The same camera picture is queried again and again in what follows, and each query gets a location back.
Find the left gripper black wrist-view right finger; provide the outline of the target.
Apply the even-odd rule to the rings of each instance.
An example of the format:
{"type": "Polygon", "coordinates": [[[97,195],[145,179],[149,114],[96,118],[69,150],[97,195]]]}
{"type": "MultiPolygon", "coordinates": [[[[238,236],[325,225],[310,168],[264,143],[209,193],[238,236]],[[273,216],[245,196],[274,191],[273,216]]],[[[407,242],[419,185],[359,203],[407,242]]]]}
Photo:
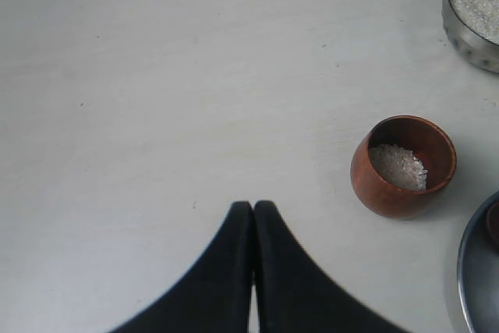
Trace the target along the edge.
{"type": "Polygon", "coordinates": [[[393,332],[350,296],[300,246],[276,205],[254,207],[257,307],[262,332],[393,332]]]}

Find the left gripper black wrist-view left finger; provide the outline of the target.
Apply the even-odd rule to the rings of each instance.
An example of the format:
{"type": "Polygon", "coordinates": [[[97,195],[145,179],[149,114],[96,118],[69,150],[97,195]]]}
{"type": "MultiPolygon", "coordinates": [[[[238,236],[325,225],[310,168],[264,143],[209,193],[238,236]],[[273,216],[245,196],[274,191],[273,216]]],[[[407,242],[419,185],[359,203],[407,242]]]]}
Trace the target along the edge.
{"type": "Polygon", "coordinates": [[[247,332],[254,216],[237,201],[195,264],[163,296],[115,332],[247,332]]]}

